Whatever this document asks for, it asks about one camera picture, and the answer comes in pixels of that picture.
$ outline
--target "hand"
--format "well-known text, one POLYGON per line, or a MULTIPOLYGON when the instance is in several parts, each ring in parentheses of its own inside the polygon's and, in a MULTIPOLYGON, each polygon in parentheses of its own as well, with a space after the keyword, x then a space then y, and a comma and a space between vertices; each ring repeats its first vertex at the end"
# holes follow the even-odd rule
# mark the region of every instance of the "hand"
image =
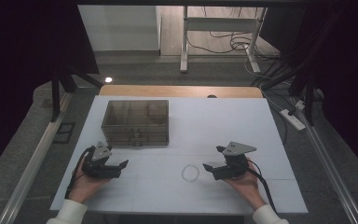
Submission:
POLYGON ((76 171, 76 178, 71 193, 69 194, 69 200, 77 203, 83 203, 105 183, 109 182, 110 179, 94 179, 88 177, 83 173, 81 167, 83 166, 84 158, 82 159, 79 168, 76 171))
MULTIPOLYGON (((251 162, 248 161, 248 164, 249 168, 255 170, 251 162)), ((258 191, 257 177, 251 173, 246 172, 238 178, 225 179, 224 181, 234 188, 252 206, 254 211, 266 204, 258 191)))

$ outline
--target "table surface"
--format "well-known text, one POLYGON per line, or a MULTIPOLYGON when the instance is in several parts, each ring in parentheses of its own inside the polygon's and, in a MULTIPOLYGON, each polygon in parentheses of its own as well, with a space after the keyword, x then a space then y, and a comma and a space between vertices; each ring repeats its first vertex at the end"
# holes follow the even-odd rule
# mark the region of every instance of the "table surface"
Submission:
MULTIPOLYGON (((101 94, 116 89, 131 90, 135 94, 153 86, 110 86, 101 94)), ((101 124, 109 100, 168 99, 170 104, 170 143, 167 147, 114 147, 107 164, 129 160, 118 179, 105 185, 87 201, 90 211, 131 214, 191 214, 191 215, 244 215, 251 214, 251 207, 223 181, 215 181, 202 164, 223 165, 224 157, 216 146, 226 146, 230 141, 257 147, 247 156, 255 161, 268 182, 278 212, 307 213, 307 207, 298 188, 292 167, 282 146, 266 99, 217 98, 205 96, 183 97, 186 90, 216 93, 212 87, 154 87, 157 95, 96 96, 89 111, 74 154, 62 179, 52 210, 62 206, 63 195, 72 170, 80 154, 98 141, 104 141, 101 124), (178 97, 166 97, 173 91, 178 97)), ((255 88, 233 88, 232 93, 258 91, 255 88)), ((260 187, 267 201, 266 193, 260 187)))

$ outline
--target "black curtain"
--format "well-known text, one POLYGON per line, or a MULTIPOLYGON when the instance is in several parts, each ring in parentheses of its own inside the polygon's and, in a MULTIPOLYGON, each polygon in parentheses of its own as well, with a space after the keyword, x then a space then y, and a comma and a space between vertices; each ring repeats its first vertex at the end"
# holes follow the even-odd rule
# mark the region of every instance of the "black curtain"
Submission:
POLYGON ((346 6, 315 64, 323 111, 358 157, 358 0, 346 6))
POLYGON ((99 73, 77 5, 0 0, 0 155, 26 116, 34 89, 66 65, 99 73))

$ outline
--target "aluminum rail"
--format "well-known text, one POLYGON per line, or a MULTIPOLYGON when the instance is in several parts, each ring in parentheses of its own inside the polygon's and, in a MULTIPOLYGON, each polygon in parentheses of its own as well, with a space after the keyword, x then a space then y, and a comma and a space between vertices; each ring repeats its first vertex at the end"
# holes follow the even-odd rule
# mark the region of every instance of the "aluminum rail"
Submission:
POLYGON ((355 200, 351 196, 351 192, 349 191, 348 187, 344 183, 339 174, 339 171, 336 168, 333 160, 331 159, 330 155, 328 154, 324 144, 319 137, 319 134, 316 132, 315 128, 310 126, 307 119, 301 112, 296 112, 300 118, 300 120, 305 124, 307 129, 308 137, 315 149, 316 154, 319 157, 319 161, 321 162, 322 166, 324 167, 324 171, 327 173, 327 176, 330 179, 330 182, 336 191, 339 200, 344 207, 345 212, 348 215, 352 224, 358 224, 358 206, 355 200))
POLYGON ((66 93, 62 97, 60 106, 61 113, 55 122, 50 122, 48 124, 48 127, 40 139, 33 156, 22 173, 19 183, 11 194, 4 211, 0 216, 0 224, 11 224, 16 219, 16 216, 21 209, 22 203, 24 202, 25 197, 27 196, 28 191, 34 182, 34 178, 36 177, 37 172, 39 171, 40 165, 42 164, 43 159, 45 159, 51 142, 54 139, 54 135, 61 125, 63 116, 66 112, 69 102, 72 99, 72 96, 72 93, 66 93))

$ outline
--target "white ring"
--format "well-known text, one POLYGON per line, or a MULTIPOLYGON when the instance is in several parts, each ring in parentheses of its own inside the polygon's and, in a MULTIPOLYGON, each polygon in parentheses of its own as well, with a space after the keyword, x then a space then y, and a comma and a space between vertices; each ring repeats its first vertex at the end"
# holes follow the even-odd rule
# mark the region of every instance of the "white ring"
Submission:
POLYGON ((200 169, 199 169, 199 167, 197 167, 197 166, 195 166, 195 165, 189 164, 189 165, 185 166, 185 167, 183 168, 183 170, 182 170, 182 178, 183 178, 185 181, 187 181, 187 182, 193 183, 194 181, 196 181, 196 180, 199 178, 199 176, 200 176, 200 169), (196 171, 197 171, 196 177, 194 177, 194 178, 192 178, 192 179, 185 177, 185 170, 186 170, 188 167, 193 167, 194 169, 196 169, 196 171))

